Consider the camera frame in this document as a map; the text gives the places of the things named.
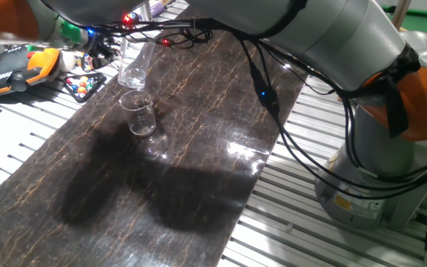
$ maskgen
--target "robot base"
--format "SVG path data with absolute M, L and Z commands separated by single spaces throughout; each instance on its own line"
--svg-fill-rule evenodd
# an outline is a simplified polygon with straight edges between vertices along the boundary
M 356 113 L 356 149 L 362 164 L 383 176 L 406 174 L 427 165 L 427 151 L 416 148 L 413 142 L 390 139 L 388 130 L 362 108 Z M 347 157 L 345 144 L 326 163 L 326 168 L 357 184 L 372 187 L 396 186 L 374 179 L 355 168 Z M 351 194 L 380 197 L 396 191 L 370 191 L 355 188 L 322 172 L 321 177 Z M 406 194 L 386 200 L 360 200 L 342 194 L 320 180 L 315 185 L 317 199 L 336 220 L 354 228 L 404 228 L 427 197 L 427 183 Z

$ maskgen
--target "dark brown surface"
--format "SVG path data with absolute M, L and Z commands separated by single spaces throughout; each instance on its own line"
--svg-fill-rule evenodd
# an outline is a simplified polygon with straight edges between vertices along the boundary
M 154 52 L 165 148 L 131 134 L 113 80 L 0 186 L 1 267 L 216 265 L 278 132 L 239 43 L 214 35 Z M 268 62 L 284 121 L 302 84 Z

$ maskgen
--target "clear glass container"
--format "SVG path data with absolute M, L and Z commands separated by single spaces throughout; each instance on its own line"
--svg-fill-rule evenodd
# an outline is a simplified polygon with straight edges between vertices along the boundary
M 131 90 L 119 100 L 130 131 L 137 136 L 149 136 L 156 129 L 153 100 L 143 90 Z
M 138 42 L 127 37 L 122 43 L 122 63 L 119 67 L 118 83 L 127 87 L 141 90 L 145 87 L 149 64 L 154 51 L 153 42 Z

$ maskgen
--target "black device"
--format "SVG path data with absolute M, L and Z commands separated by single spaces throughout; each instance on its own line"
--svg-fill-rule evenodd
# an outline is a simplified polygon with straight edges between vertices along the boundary
M 53 80 L 60 71 L 59 54 L 60 51 L 53 48 L 32 52 L 25 46 L 0 53 L 0 96 Z
M 107 78 L 102 73 L 92 73 L 65 77 L 64 88 L 78 103 L 87 101 Z

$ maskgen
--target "cluttered workbench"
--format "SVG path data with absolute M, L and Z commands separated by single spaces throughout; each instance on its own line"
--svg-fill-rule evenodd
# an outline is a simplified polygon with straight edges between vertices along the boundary
M 285 121 L 302 83 L 268 62 Z M 0 185 L 0 266 L 216 264 L 277 137 L 242 48 L 157 47 L 149 140 L 120 116 L 126 90 L 111 80 Z
M 325 163 L 343 143 L 341 104 L 271 63 L 285 127 Z M 229 33 L 157 47 L 146 88 L 158 119 L 148 141 L 121 117 L 116 78 L 84 105 L 57 85 L 0 104 L 0 130 L 13 129 L 0 144 L 0 266 L 427 266 L 423 222 L 361 231 L 323 211 Z

